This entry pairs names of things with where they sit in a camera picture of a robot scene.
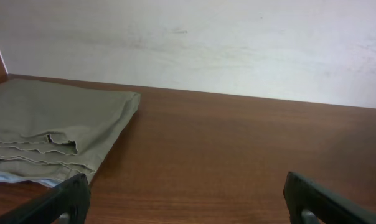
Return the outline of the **folded khaki shorts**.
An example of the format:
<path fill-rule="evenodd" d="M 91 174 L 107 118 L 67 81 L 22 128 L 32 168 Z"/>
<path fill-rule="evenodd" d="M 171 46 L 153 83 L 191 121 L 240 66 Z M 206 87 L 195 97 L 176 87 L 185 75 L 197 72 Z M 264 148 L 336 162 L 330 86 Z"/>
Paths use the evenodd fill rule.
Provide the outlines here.
<path fill-rule="evenodd" d="M 0 84 L 0 182 L 92 180 L 140 98 L 37 80 Z"/>

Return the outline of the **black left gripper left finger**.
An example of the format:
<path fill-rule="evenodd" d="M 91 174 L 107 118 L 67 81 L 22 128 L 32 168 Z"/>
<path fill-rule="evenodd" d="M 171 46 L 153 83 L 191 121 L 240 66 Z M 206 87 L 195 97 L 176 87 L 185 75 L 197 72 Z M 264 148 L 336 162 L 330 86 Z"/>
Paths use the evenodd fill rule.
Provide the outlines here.
<path fill-rule="evenodd" d="M 0 216 L 0 224 L 53 223 L 62 215 L 69 223 L 84 224 L 90 208 L 85 174 L 77 174 L 48 192 Z"/>

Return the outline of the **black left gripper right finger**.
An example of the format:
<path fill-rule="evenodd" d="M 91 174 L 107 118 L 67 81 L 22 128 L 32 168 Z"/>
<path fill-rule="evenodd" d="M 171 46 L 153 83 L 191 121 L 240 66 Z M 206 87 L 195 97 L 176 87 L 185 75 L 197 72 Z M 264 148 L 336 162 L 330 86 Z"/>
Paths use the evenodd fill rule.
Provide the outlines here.
<path fill-rule="evenodd" d="M 283 195 L 292 224 L 376 224 L 375 213 L 296 172 L 288 172 Z"/>

